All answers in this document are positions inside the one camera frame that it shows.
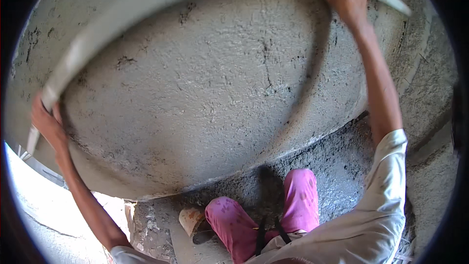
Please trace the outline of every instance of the forearm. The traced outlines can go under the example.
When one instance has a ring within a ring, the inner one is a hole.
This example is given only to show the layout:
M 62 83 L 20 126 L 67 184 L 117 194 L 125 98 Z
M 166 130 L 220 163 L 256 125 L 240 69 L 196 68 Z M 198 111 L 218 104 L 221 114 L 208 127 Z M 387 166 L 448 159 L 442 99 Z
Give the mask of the forearm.
M 370 24 L 352 31 L 362 55 L 375 145 L 393 130 L 402 128 L 399 96 Z
M 132 247 L 124 232 L 116 225 L 114 220 L 86 187 L 73 165 L 66 146 L 60 147 L 56 152 L 56 161 L 78 209 L 99 242 L 108 251 L 115 246 Z

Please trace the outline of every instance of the concrete wall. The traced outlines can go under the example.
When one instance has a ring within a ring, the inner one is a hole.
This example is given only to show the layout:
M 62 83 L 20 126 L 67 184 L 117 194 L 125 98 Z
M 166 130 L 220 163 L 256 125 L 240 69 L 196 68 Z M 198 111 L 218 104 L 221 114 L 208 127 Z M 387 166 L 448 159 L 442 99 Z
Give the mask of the concrete wall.
M 38 3 L 10 80 L 12 139 L 25 145 L 35 92 L 74 35 L 113 1 Z M 426 0 L 404 1 L 412 18 L 370 0 L 369 19 L 412 144 L 447 109 L 455 74 Z M 188 0 L 110 44 L 68 87 L 64 103 L 88 187 L 147 199 L 313 143 L 366 109 L 366 86 L 350 33 L 322 0 Z M 35 158 L 57 170 L 44 141 Z

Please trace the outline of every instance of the leg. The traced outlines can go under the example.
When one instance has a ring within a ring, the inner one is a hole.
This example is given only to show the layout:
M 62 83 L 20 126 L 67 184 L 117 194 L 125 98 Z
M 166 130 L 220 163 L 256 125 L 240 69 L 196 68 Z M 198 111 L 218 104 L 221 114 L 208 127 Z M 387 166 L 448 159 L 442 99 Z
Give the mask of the leg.
M 219 197 L 205 209 L 205 217 L 225 244 L 234 264 L 244 263 L 256 252 L 258 225 L 241 208 L 238 202 Z
M 320 224 L 316 177 L 306 168 L 291 170 L 284 182 L 285 206 L 280 221 L 285 232 L 312 231 Z

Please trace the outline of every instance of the person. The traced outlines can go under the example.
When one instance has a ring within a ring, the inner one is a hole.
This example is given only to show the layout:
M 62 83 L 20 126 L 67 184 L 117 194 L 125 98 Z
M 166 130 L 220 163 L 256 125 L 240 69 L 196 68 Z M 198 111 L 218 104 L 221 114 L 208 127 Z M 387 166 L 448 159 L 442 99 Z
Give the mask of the person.
M 309 169 L 286 176 L 285 207 L 276 230 L 264 232 L 234 200 L 212 200 L 205 216 L 230 252 L 234 264 L 390 263 L 405 224 L 405 152 L 398 94 L 367 21 L 367 0 L 326 0 L 348 26 L 365 67 L 373 141 L 376 146 L 363 198 L 355 208 L 319 223 L 316 178 Z M 56 152 L 65 181 L 84 219 L 116 263 L 163 263 L 135 251 L 76 171 L 56 104 L 50 115 L 40 95 L 32 123 Z

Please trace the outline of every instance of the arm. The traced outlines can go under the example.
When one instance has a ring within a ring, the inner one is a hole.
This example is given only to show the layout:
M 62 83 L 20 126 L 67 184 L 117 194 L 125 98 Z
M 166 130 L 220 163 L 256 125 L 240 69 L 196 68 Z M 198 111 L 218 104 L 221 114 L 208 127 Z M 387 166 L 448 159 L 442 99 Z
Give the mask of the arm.
M 42 105 L 41 96 L 38 94 L 32 105 L 32 123 L 54 148 L 55 160 L 68 188 L 96 238 L 108 251 L 115 246 L 132 248 L 126 235 L 91 194 L 76 171 L 68 151 L 68 138 L 62 127 L 58 104 L 54 105 L 52 116 Z
M 389 132 L 402 128 L 399 97 L 373 26 L 366 18 L 367 0 L 326 0 L 349 27 L 362 55 L 375 145 Z

